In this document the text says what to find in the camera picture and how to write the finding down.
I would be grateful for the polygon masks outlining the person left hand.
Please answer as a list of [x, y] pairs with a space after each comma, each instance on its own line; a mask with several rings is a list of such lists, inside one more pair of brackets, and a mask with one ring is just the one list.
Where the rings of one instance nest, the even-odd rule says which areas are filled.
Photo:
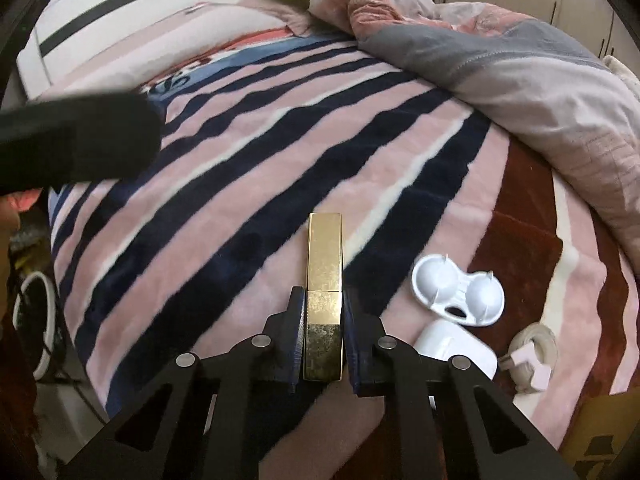
[[0, 231], [2, 242], [6, 242], [20, 227], [20, 214], [29, 211], [37, 203], [40, 194], [40, 190], [30, 190], [1, 197]]

